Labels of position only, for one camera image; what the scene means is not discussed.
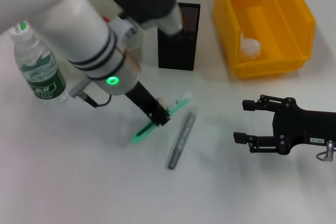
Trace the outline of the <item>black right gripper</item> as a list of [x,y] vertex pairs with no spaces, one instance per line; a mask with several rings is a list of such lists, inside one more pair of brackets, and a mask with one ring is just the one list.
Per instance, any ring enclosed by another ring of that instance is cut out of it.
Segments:
[[336,112],[310,111],[297,106],[293,98],[262,94],[257,101],[243,100],[245,111],[274,112],[273,136],[255,136],[234,132],[234,141],[249,147],[251,153],[287,155],[300,144],[326,147],[333,155],[336,147]]

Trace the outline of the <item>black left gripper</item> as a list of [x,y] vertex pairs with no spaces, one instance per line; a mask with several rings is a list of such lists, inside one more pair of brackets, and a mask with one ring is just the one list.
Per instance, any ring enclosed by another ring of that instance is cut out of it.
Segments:
[[125,96],[131,100],[156,126],[164,126],[170,120],[170,114],[140,81]]

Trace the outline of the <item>green utility knife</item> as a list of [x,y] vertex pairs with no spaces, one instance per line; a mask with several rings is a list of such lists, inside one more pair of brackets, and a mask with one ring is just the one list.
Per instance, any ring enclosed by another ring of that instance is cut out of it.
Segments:
[[[180,98],[172,102],[170,105],[168,105],[165,110],[168,112],[170,119],[177,111],[186,106],[192,100],[192,98],[193,94],[187,92],[183,94]],[[145,137],[147,137],[153,130],[158,127],[159,126],[155,125],[153,122],[150,121],[144,127],[140,128],[137,132],[134,133],[134,135],[130,139],[130,143],[140,143]]]

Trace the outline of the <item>grey pen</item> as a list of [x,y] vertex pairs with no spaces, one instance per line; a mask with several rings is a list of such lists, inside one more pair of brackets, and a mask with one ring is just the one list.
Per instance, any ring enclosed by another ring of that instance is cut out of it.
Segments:
[[169,170],[174,170],[178,164],[182,151],[185,147],[185,144],[190,136],[191,130],[196,121],[198,111],[199,109],[197,106],[191,106],[188,108],[186,112],[181,127],[178,131],[177,138],[171,152],[171,157],[167,164],[167,168]]

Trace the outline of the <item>white paper ball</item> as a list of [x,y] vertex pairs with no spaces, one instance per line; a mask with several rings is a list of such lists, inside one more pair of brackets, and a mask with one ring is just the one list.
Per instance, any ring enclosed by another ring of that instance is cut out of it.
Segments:
[[261,43],[253,38],[245,38],[240,34],[240,61],[256,60],[261,55]]

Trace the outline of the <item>clear green-label water bottle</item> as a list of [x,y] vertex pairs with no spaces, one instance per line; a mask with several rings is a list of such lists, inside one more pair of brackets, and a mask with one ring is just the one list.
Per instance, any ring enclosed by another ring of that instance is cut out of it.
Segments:
[[14,43],[14,59],[35,97],[46,104],[63,104],[67,84],[53,51],[34,35],[28,22],[20,22],[7,33]]

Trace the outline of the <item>black mesh pen holder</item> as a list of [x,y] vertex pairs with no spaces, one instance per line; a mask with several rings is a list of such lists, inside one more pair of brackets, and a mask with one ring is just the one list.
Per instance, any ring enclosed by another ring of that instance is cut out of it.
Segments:
[[179,3],[182,15],[182,29],[168,36],[157,31],[158,67],[162,69],[194,70],[197,35],[200,17],[200,4]]

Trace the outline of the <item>yellow plastic bin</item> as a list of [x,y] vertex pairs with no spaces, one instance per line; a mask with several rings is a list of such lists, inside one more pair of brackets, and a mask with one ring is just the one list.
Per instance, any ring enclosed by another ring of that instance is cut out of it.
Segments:
[[[214,0],[213,16],[228,67],[240,79],[300,69],[311,57],[316,21],[304,0]],[[261,55],[240,61],[240,34],[261,43]]]

